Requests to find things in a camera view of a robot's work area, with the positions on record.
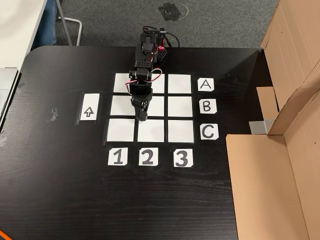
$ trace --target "number 3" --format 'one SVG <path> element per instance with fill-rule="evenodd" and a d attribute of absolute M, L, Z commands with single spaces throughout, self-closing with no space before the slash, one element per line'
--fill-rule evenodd
<path fill-rule="evenodd" d="M 180 160 L 183 161 L 183 164 L 180 164 L 180 163 L 176 162 L 175 165 L 177 167 L 185 167 L 185 166 L 187 166 L 187 164 L 188 164 L 188 159 L 187 159 L 188 153 L 186 151 L 184 151 L 184 150 L 181 150 L 181 151 L 178 151 L 176 154 L 177 155 L 182 154 L 182 157 L 180 158 Z"/>
<path fill-rule="evenodd" d="M 189 168 L 194 165 L 192 149 L 177 149 L 173 153 L 173 164 L 179 168 Z"/>

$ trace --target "orange object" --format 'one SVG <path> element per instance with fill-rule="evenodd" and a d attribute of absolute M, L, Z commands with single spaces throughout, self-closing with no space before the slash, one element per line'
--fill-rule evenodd
<path fill-rule="evenodd" d="M 0 237 L 3 237 L 4 240 L 12 240 L 10 237 L 8 237 L 4 232 L 0 230 Z"/>

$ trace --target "chair leg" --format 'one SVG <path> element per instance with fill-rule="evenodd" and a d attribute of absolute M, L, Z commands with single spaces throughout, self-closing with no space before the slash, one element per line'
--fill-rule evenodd
<path fill-rule="evenodd" d="M 67 28 L 66 20 L 65 20 L 65 17 L 64 17 L 64 13 L 62 12 L 60 1 L 59 0 L 55 0 L 55 2 L 56 2 L 56 6 L 58 8 L 59 15 L 60 15 L 59 19 L 61 19 L 61 21 L 62 21 L 62 25 L 63 25 L 64 32 L 65 32 L 65 35 L 66 35 L 66 39 L 68 40 L 69 46 L 72 46 L 72 42 L 71 42 L 71 39 L 70 39 L 70 35 L 69 35 L 68 28 Z"/>
<path fill-rule="evenodd" d="M 77 23 L 79 24 L 79 31 L 78 31 L 78 38 L 76 40 L 76 45 L 80 46 L 80 41 L 81 41 L 81 36 L 82 36 L 82 30 L 83 30 L 83 24 L 81 21 L 77 20 L 77 19 L 73 19 L 73 18 L 69 18 L 69 17 L 65 17 L 64 18 L 66 21 L 68 22 L 73 22 L 73 23 Z"/>

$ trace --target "up arrow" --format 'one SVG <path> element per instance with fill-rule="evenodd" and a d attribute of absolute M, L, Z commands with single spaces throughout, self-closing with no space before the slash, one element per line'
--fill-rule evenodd
<path fill-rule="evenodd" d="M 90 115 L 94 114 L 94 111 L 92 111 L 91 107 L 89 107 L 87 110 L 85 110 L 84 114 L 86 114 L 87 118 L 90 118 Z"/>

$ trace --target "letter b card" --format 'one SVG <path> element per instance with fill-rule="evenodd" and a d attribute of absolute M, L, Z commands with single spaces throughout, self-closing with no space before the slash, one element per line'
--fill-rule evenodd
<path fill-rule="evenodd" d="M 199 106 L 201 114 L 215 114 L 217 112 L 217 102 L 215 99 L 201 99 Z"/>

